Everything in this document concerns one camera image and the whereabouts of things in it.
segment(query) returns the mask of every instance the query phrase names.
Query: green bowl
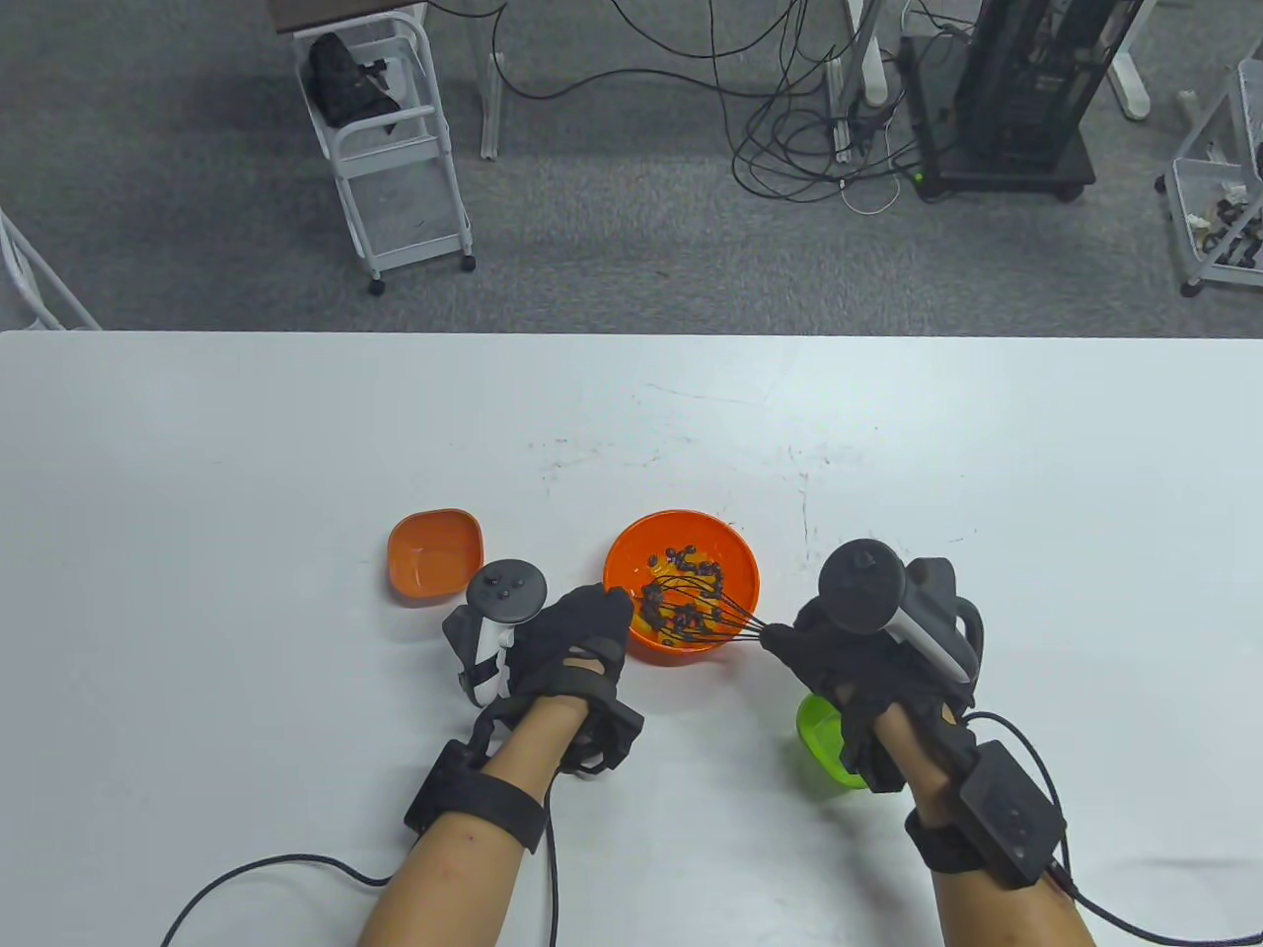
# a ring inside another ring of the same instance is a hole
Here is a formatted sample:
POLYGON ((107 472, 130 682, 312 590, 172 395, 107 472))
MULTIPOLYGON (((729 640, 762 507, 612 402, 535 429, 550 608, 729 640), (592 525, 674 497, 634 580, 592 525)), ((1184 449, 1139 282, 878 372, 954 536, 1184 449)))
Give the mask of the green bowl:
POLYGON ((798 705, 798 736, 837 783, 847 789, 868 789, 863 777, 847 773, 842 765, 842 715, 823 697, 807 694, 798 705))

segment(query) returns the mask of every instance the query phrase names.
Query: gray carpet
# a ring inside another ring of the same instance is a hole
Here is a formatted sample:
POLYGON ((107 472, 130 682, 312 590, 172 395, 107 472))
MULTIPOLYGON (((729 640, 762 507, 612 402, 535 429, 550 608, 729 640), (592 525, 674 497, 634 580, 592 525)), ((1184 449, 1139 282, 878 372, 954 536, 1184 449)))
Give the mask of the gray carpet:
MULTIPOLYGON (((719 44, 751 38, 779 5, 717 0, 719 44)), ((707 48, 701 0, 625 6, 707 48)), ((810 51, 837 42, 837 9, 816 0, 810 51)), ((1101 88, 1084 122, 1100 183, 1076 205, 904 193, 871 218, 745 194, 715 95, 663 80, 512 100, 503 158, 481 162, 464 29, 434 10, 429 28, 474 274, 448 258, 365 293, 263 0, 0 6, 0 206, 114 328, 1263 336, 1258 292, 1180 298, 1152 191, 1182 131, 1175 92, 1212 88, 1248 52, 1258 0, 1157 10, 1137 49, 1153 115, 1125 121, 1101 88)), ((880 37, 897 43, 893 13, 880 37)), ((710 69, 638 39, 605 0, 514 0, 500 44, 532 90, 613 66, 710 69)), ((774 47, 722 74, 769 87, 774 47)), ((879 206, 889 187, 856 186, 853 201, 879 206)))

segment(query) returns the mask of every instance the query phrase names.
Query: orange bowl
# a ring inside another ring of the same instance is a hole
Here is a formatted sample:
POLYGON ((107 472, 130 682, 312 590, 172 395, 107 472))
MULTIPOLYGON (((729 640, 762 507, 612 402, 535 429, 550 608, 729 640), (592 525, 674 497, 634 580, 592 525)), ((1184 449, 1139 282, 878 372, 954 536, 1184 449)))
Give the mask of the orange bowl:
MULTIPOLYGON (((759 566, 741 535, 722 520, 695 510, 663 510, 638 519, 614 540, 605 557, 605 587, 625 588, 635 600, 632 636, 661 655, 683 657, 719 648, 724 641, 687 644, 655 631, 644 617, 644 587, 667 572, 667 551, 696 548, 695 558, 724 572, 724 595, 753 612, 759 604, 759 566)), ((687 602, 682 592, 666 592, 668 604, 687 602)), ((735 628, 710 625, 710 634, 731 638, 735 628)))
POLYGON ((386 567, 404 599, 464 592, 482 568, 482 529, 465 510, 414 513, 390 532, 386 567))

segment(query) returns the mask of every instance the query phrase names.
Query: cable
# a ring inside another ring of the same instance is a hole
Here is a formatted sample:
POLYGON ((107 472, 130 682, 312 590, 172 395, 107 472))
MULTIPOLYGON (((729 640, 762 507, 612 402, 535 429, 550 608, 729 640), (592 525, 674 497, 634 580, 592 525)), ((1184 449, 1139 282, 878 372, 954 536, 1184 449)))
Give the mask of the cable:
POLYGON ((330 867, 336 867, 344 875, 359 881, 361 885, 368 885, 369 888, 385 888, 390 884, 393 875, 386 875, 385 878, 370 878, 361 871, 356 871, 354 867, 347 865, 345 861, 338 861, 337 859, 330 857, 328 855, 307 855, 307 854, 294 854, 294 855, 273 855, 270 859, 259 859, 258 861, 251 861, 246 865, 240 865, 231 871, 225 871, 222 875, 216 878, 208 885, 206 885, 201 891, 195 894, 188 904, 186 904, 176 919, 172 922, 171 927, 167 928, 167 934, 162 938, 160 947, 171 947, 171 942, 176 938, 176 933, 179 931, 181 924, 189 913, 196 908, 201 900, 213 891, 216 888, 222 885, 225 881, 231 881, 234 878, 244 875, 248 871, 254 871, 256 869, 268 867, 270 865, 284 865, 289 862, 301 862, 308 865, 327 865, 330 867))
MULTIPOLYGON (((991 720, 999 724, 1002 727, 1008 730, 1018 741, 1026 747, 1026 751, 1031 754, 1031 759, 1034 760, 1036 768, 1039 770, 1039 777, 1043 779, 1045 785, 1048 789, 1048 798, 1052 801, 1053 808, 1057 809, 1057 814, 1065 821, 1065 813, 1061 808, 1061 799, 1057 795, 1057 788, 1052 784, 1052 775, 1048 773, 1048 768, 1043 764, 1043 759, 1039 756, 1038 751, 1034 749, 1026 734, 1018 730, 1015 724, 1002 717, 999 713, 991 713, 990 711, 974 711, 973 713, 966 713, 961 717, 961 722, 969 724, 974 720, 991 720)), ((1101 920, 1108 924, 1113 924, 1119 931, 1138 937, 1142 941, 1148 941, 1149 943, 1162 944, 1162 947, 1253 947, 1254 944, 1263 944, 1263 931, 1257 934, 1245 934, 1244 937, 1228 937, 1223 939, 1186 939, 1182 937, 1167 937, 1166 934, 1157 934, 1152 931, 1147 931, 1143 927, 1137 927, 1129 920, 1124 920, 1118 914, 1106 910, 1096 902, 1089 899, 1082 891, 1079 890, 1079 885, 1075 884, 1074 878, 1070 874, 1070 842, 1066 836, 1061 837, 1061 852, 1062 864, 1058 865, 1056 861, 1048 869, 1048 875, 1057 884, 1061 890, 1063 890, 1070 898, 1077 902, 1085 910, 1091 912, 1101 920)))
MULTIPOLYGON (((549 922, 548 929, 548 947, 557 947, 557 927, 558 927, 558 914, 561 913, 561 893, 557 885, 557 833, 553 831, 552 825, 552 788, 548 789, 548 794, 544 797, 544 843, 548 847, 548 878, 551 886, 552 898, 552 920, 549 922)), ((167 933, 162 938, 162 944, 159 947, 171 947, 172 941, 176 938, 181 926, 192 913, 193 908, 201 904, 202 899, 213 891, 220 885, 226 881, 231 881, 234 878, 240 878, 248 871, 255 871, 256 869, 269 867, 272 865, 285 865, 285 864, 307 864, 307 865, 327 865, 335 867, 349 878, 359 881, 361 885, 369 888, 385 888, 390 884, 390 879, 394 875, 386 875, 385 878, 371 878, 365 875, 362 871, 357 871, 345 861, 338 861, 328 855, 308 855, 308 854, 294 854, 294 855, 273 855, 269 859, 259 859, 258 861, 251 861, 245 865, 239 865, 231 871, 225 871, 222 875, 216 878, 208 885, 202 888, 197 894, 188 899, 188 903, 181 908, 179 914, 167 928, 167 933)))
MULTIPOLYGON (((821 134, 827 140, 827 135, 834 131, 837 121, 859 122, 861 126, 871 129, 868 133, 869 135, 880 130, 884 133, 884 136, 888 136, 889 124, 904 97, 903 91, 901 91, 899 96, 892 104, 871 115, 861 115, 853 109, 851 115, 835 116, 827 114, 826 110, 821 110, 818 106, 805 107, 801 104, 802 100, 810 100, 825 90, 825 76, 821 72, 823 66, 850 49, 856 38, 855 35, 847 37, 841 47, 836 44, 831 45, 822 56, 813 56, 803 51, 802 35, 810 0, 787 0, 784 9, 754 39, 725 51, 717 48, 714 3, 709 3, 707 13, 711 35, 710 49, 706 53, 692 53, 678 49, 658 39, 637 24, 623 9, 619 0, 610 0, 610 4, 628 27, 658 48, 686 59, 709 59, 711 62, 712 81, 707 82, 668 69, 619 68, 586 76, 549 92, 532 92, 513 82, 500 66, 498 56, 499 29, 503 15, 508 9, 506 3, 500 3, 495 8, 481 13, 462 13, 442 4, 434 4, 434 6, 453 16, 493 20, 491 62, 505 88, 522 98, 551 101, 597 80, 615 76, 658 76, 715 92, 720 97, 720 111, 725 122, 725 140, 731 152, 730 173, 744 191, 757 197, 791 203, 815 203, 839 196, 841 187, 846 184, 906 173, 907 167, 897 167, 894 158, 906 154, 913 148, 913 141, 894 150, 889 148, 888 143, 884 158, 878 159, 875 155, 869 155, 858 167, 846 168, 835 167, 832 150, 806 149, 797 144, 802 135, 812 133, 821 134), (781 76, 775 88, 772 92, 748 92, 725 86, 719 76, 717 61, 754 48, 772 37, 778 27, 781 28, 778 43, 781 76), (796 68, 799 61, 803 64, 796 68), (734 143, 733 116, 727 102, 730 97, 757 102, 740 135, 740 140, 736 143, 734 143), (878 165, 883 163, 887 167, 879 169, 878 165), (820 186, 827 187, 822 193, 816 193, 820 186)), ((901 187, 898 179, 895 181, 895 186, 897 188, 901 187)))
POLYGON ((797 0, 789 0, 788 6, 786 6, 786 9, 782 11, 782 14, 779 16, 777 16, 772 21, 772 25, 768 27, 765 30, 763 30, 759 35, 757 35, 754 39, 751 39, 745 45, 740 45, 736 49, 726 49, 722 53, 714 52, 714 48, 711 49, 710 53, 686 53, 682 49, 676 49, 674 47, 668 45, 667 43, 663 43, 657 37, 649 35, 649 33, 647 33, 644 29, 642 29, 640 27, 638 27, 635 23, 632 21, 632 18, 626 15, 626 13, 623 10, 621 6, 619 6, 619 0, 610 0, 610 4, 618 11, 619 16, 623 18, 623 21, 625 24, 628 24, 632 28, 633 32, 635 32, 635 33, 640 34, 642 37, 644 37, 650 43, 653 43, 655 47, 658 47, 659 49, 666 49, 672 56, 678 56, 682 59, 725 59, 729 56, 738 56, 739 53, 744 53, 744 52, 748 52, 748 51, 753 49, 759 43, 762 43, 764 39, 767 39, 768 37, 772 35, 772 30, 774 30, 777 27, 779 27, 781 21, 784 20, 789 15, 791 10, 793 10, 794 3, 797 3, 797 0))
POLYGON ((557 947, 557 915, 561 914, 561 890, 557 884, 557 832, 552 825, 552 787, 544 794, 544 843, 548 846, 548 886, 552 896, 552 920, 548 924, 548 947, 557 947))
MULTIPOLYGON (((885 139, 887 164, 889 167, 894 167, 893 164, 890 164, 890 122, 889 121, 885 124, 885 128, 882 130, 882 136, 885 139)), ((846 197, 846 184, 845 184, 845 182, 839 183, 839 189, 841 191, 841 194, 842 194, 842 203, 846 205, 846 210, 849 210, 851 213, 858 213, 861 217, 877 217, 877 216, 879 216, 882 213, 885 213, 892 207, 894 207, 895 202, 899 200, 899 193, 901 193, 901 191, 903 188, 902 188, 902 186, 899 183, 899 178, 895 177, 894 178, 894 194, 890 197, 889 201, 887 201, 884 205, 882 205, 880 207, 878 207, 875 211, 861 211, 859 207, 855 207, 850 202, 850 200, 846 197)))

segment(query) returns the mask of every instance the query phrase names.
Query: white cart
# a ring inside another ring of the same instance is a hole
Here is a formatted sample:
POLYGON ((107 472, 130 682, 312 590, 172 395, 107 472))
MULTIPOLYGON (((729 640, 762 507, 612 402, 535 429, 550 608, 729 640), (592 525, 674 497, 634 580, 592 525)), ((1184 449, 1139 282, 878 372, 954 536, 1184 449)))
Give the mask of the white cart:
POLYGON ((294 61, 321 150, 333 169, 355 251, 369 270, 369 292, 385 292, 395 266, 460 253, 475 268, 474 236, 456 183, 452 138, 438 96, 434 61, 421 24, 402 13, 361 16, 294 34, 294 61), (400 110, 330 126, 307 91, 312 44, 336 33, 360 66, 379 77, 400 110))
POLYGON ((0 211, 0 332, 10 328, 63 330, 67 318, 81 328, 101 328, 78 297, 0 211))
POLYGON ((1263 260, 1252 253, 1263 236, 1263 62, 1245 59, 1236 67, 1153 186, 1171 202, 1182 295, 1197 295, 1205 280, 1263 285, 1263 260), (1216 138, 1214 154, 1223 160, 1191 158, 1225 107, 1235 134, 1231 141, 1216 138))

